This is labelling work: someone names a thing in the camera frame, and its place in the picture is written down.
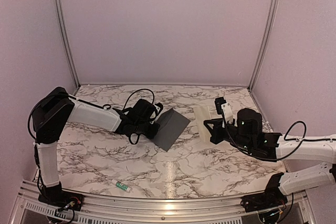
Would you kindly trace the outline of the aluminium frame post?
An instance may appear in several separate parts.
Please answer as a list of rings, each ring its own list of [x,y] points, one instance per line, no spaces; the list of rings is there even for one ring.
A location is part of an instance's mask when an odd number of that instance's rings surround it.
[[[258,51],[257,59],[255,62],[255,66],[254,66],[251,79],[248,85],[248,90],[250,92],[253,92],[256,86],[256,83],[257,83],[257,80],[258,80],[258,77],[259,77],[259,74],[262,68],[262,64],[266,56],[269,38],[270,38],[272,28],[274,26],[275,19],[276,19],[278,5],[279,5],[279,0],[270,0],[264,33],[262,36],[262,40],[261,40],[260,48]]]
[[[62,2],[61,0],[54,0],[54,1],[55,1],[56,16],[57,16],[58,26],[60,30],[61,40],[62,40],[62,44],[65,50],[65,55],[66,55],[66,60],[68,63],[70,75],[74,83],[75,90],[78,90],[80,88],[80,82],[79,82],[79,77],[78,77],[77,70],[75,67],[75,62],[72,56],[71,46],[70,46],[70,42],[69,42],[69,38],[67,34],[65,17],[64,17],[64,13],[62,9]]]

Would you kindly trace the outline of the cream letter paper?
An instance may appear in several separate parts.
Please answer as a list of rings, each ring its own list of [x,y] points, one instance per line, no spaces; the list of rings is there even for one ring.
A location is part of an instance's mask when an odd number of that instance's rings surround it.
[[[197,125],[198,133],[203,142],[209,142],[211,134],[204,125],[204,121],[211,119],[209,106],[196,106],[193,108],[195,115],[195,122]]]

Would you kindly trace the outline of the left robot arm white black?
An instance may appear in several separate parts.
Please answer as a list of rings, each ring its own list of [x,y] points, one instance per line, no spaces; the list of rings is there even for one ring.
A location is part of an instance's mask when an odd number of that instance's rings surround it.
[[[27,128],[34,139],[35,162],[39,170],[41,196],[54,205],[66,202],[62,189],[57,148],[65,141],[66,133],[97,129],[109,135],[126,137],[136,145],[141,136],[153,139],[160,128],[157,122],[163,110],[161,103],[138,99],[133,106],[114,108],[97,105],[69,94],[65,88],[56,87],[32,108]]]

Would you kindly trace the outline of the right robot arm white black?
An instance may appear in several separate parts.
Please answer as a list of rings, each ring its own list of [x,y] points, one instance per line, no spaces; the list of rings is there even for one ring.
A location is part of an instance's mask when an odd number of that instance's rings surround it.
[[[241,109],[233,118],[224,108],[217,109],[220,118],[205,120],[210,141],[229,142],[242,154],[264,162],[315,162],[295,172],[280,172],[271,176],[264,191],[241,199],[246,212],[277,207],[288,202],[287,197],[298,191],[335,184],[335,135],[307,137],[264,132],[262,116],[249,109]]]

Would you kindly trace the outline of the green white glue stick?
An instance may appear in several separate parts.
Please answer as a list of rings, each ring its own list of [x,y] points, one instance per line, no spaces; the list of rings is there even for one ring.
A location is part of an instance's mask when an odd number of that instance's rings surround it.
[[[125,184],[123,184],[122,182],[116,180],[116,179],[112,179],[112,184],[115,185],[116,187],[118,187],[119,189],[126,191],[126,192],[130,192],[131,188]]]

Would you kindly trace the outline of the right aluminium frame post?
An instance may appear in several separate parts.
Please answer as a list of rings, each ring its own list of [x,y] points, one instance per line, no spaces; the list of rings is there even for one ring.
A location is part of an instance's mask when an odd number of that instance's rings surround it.
[[[259,74],[262,68],[262,64],[266,56],[269,38],[270,38],[272,28],[274,26],[275,19],[276,19],[278,5],[279,5],[279,0],[270,0],[264,33],[262,36],[262,40],[261,40],[260,48],[258,51],[257,59],[255,62],[255,66],[254,66],[251,79],[248,85],[248,90],[250,92],[253,92],[256,86],[256,83],[257,83],[257,80],[258,80],[258,77],[259,77]]]

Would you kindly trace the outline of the dark grey envelope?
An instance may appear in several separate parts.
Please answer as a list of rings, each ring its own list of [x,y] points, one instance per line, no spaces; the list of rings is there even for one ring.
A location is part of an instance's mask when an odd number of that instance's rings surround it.
[[[187,128],[190,120],[174,109],[169,109],[156,122],[160,127],[151,141],[167,152]]]

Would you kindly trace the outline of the left aluminium frame post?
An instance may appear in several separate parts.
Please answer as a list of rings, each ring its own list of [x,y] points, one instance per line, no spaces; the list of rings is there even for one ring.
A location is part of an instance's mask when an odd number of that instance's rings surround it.
[[[65,55],[66,55],[66,60],[68,63],[70,75],[74,83],[75,90],[78,90],[80,88],[80,82],[79,82],[79,77],[78,77],[77,70],[75,67],[75,62],[72,56],[71,46],[70,46],[70,42],[69,42],[69,38],[67,34],[65,17],[64,17],[64,13],[62,9],[62,2],[61,0],[54,0],[54,1],[55,1],[56,16],[57,16],[58,26],[60,30],[61,40],[62,40],[62,44],[65,50]]]

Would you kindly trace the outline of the front aluminium rail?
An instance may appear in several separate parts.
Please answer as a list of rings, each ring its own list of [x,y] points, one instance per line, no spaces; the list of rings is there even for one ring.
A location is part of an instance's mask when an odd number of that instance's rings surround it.
[[[81,210],[74,223],[260,223],[260,217],[278,214],[282,223],[315,223],[304,191],[288,197],[284,206],[246,212],[242,197],[224,196],[196,199],[149,199],[82,193]],[[9,223],[69,221],[70,212],[56,213],[56,207],[38,201],[35,182],[22,182]]]

